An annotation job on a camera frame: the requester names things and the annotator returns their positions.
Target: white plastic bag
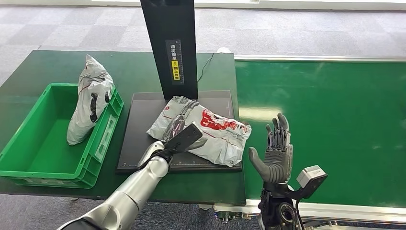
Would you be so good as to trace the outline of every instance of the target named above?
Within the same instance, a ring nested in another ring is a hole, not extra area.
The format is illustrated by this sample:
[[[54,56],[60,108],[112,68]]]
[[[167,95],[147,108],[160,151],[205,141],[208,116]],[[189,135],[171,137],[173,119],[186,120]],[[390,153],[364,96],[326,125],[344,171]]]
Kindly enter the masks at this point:
[[[70,119],[66,140],[81,143],[112,98],[113,80],[104,66],[86,55],[86,67],[79,76],[79,99]]]
[[[155,139],[162,140],[171,119],[176,117],[190,99],[182,96],[173,97],[149,128],[147,133]],[[190,152],[209,160],[214,164],[232,167],[242,159],[245,142],[251,134],[251,127],[234,119],[212,113],[201,105],[193,108],[186,118],[185,127],[195,122],[207,138],[204,146]]]

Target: label sticker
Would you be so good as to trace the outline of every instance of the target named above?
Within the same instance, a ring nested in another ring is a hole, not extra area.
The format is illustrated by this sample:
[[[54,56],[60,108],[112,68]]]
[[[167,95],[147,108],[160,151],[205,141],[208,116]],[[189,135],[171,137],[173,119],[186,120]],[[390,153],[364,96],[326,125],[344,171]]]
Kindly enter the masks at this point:
[[[182,48],[180,39],[165,40],[168,52],[169,69],[171,72],[171,80],[174,85],[184,85],[183,64],[182,64]]]

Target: humanoid robot hand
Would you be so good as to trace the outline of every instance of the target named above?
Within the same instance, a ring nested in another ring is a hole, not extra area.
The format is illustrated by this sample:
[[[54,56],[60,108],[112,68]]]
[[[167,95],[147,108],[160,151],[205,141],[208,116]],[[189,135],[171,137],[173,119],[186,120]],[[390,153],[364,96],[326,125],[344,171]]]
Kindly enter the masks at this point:
[[[249,160],[260,174],[264,183],[287,183],[291,178],[293,145],[290,143],[291,133],[286,117],[279,113],[273,118],[273,128],[266,125],[268,145],[265,159],[262,161],[254,147],[248,149]]]

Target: black cable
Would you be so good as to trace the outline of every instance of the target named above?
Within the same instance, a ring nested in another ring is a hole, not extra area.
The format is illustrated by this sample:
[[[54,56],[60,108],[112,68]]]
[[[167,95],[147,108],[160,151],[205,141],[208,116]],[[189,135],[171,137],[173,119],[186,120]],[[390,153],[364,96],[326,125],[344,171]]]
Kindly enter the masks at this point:
[[[292,217],[294,217],[295,214],[294,214],[294,207],[293,207],[293,205],[292,205],[292,209],[293,209],[293,215],[292,215]],[[297,219],[299,219],[299,218],[293,218],[293,219],[292,219],[292,230],[295,230],[295,229],[296,229]]]
[[[204,72],[204,68],[205,68],[206,65],[212,60],[213,56],[214,56],[214,53],[212,53],[212,56],[206,61],[206,64],[203,66],[203,69],[202,69],[202,74],[201,74],[200,77],[197,79],[197,82],[199,82],[200,79],[202,79],[202,77],[203,77],[203,72]]]
[[[158,156],[158,155],[160,155],[160,154],[162,154],[162,153],[165,153],[165,152],[167,152],[167,151],[169,151],[169,149],[164,149],[164,150],[162,150],[162,151],[159,151],[159,152],[157,152],[157,153],[152,154],[151,157],[149,157],[144,163],[142,163],[139,167],[137,167],[134,172],[137,172],[137,171],[139,171],[139,170],[145,168],[145,166],[148,164],[148,162],[149,162],[152,158],[154,158],[154,157],[156,157],[156,156]]]
[[[299,219],[300,227],[302,228],[302,230],[305,230],[305,227],[303,226],[302,218],[300,217],[300,213],[299,213],[299,201],[300,201],[300,199],[296,200],[297,218]]]

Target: black panel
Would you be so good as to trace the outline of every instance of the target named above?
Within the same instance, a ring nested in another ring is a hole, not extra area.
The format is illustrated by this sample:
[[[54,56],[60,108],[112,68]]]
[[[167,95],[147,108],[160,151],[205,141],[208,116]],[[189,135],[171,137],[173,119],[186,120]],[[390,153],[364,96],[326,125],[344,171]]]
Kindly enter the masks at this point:
[[[141,0],[164,98],[197,98],[193,0]],[[181,71],[172,63],[174,54]]]
[[[230,91],[199,92],[201,105],[224,117],[234,118]],[[156,141],[146,131],[167,104],[159,92],[134,93],[128,115],[124,141],[116,173],[132,173],[147,147]],[[241,162],[234,167],[217,165],[189,152],[174,155],[169,171],[241,171]]]

